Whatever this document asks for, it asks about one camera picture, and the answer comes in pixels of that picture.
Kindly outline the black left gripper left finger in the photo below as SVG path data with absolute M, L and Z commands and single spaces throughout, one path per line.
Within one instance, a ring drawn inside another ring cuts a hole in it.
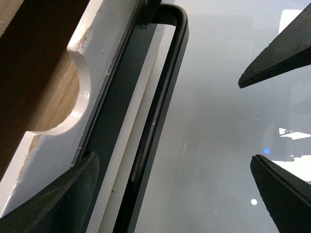
M 94 152 L 0 219 L 2 233 L 83 233 L 99 176 Z

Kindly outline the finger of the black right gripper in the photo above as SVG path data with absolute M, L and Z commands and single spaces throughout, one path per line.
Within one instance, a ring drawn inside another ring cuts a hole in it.
M 311 231 L 311 185 L 263 155 L 255 155 L 251 173 L 280 233 Z

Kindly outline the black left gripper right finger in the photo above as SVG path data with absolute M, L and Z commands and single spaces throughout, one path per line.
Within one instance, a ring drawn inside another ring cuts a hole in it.
M 238 81 L 240 88 L 311 64 L 311 6 L 308 5 L 255 60 Z

